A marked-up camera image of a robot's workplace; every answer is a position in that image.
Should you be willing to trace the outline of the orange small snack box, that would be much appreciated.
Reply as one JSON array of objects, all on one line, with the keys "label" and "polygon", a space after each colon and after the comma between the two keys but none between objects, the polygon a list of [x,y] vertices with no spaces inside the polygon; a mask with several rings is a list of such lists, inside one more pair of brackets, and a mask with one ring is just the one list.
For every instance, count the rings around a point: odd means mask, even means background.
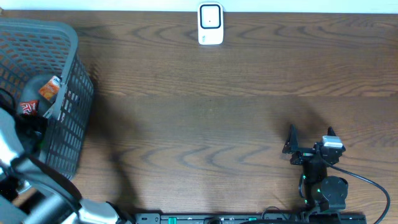
[{"label": "orange small snack box", "polygon": [[39,89],[39,94],[49,102],[56,100],[57,94],[61,88],[61,79],[53,76],[44,86]]}]

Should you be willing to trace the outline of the red Top chocolate bar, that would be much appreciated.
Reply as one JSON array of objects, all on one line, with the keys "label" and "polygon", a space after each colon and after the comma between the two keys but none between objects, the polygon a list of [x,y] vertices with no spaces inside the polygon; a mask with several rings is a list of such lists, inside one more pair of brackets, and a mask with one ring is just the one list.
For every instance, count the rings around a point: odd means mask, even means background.
[{"label": "red Top chocolate bar", "polygon": [[23,101],[19,103],[22,114],[36,116],[39,110],[39,100]]}]

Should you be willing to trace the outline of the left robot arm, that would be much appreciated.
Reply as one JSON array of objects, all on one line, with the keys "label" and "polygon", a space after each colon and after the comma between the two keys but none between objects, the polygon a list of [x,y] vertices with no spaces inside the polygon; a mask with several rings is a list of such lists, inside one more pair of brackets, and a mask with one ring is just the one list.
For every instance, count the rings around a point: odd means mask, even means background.
[{"label": "left robot arm", "polygon": [[35,188],[25,210],[2,205],[3,215],[20,223],[135,223],[136,219],[109,202],[81,196],[71,182],[83,147],[93,95],[67,90],[59,94],[58,119],[17,114],[1,101],[2,180],[14,191]]}]

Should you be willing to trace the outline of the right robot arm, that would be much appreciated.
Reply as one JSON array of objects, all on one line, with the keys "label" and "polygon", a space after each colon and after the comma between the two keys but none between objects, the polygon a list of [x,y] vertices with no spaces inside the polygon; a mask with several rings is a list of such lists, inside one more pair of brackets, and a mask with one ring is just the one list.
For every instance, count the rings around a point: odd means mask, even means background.
[{"label": "right robot arm", "polygon": [[348,182],[327,174],[327,168],[338,163],[345,152],[345,147],[333,128],[329,127],[327,135],[312,147],[300,147],[297,130],[294,125],[290,125],[282,152],[291,155],[292,165],[303,167],[299,194],[310,208],[317,212],[337,212],[346,208]]}]

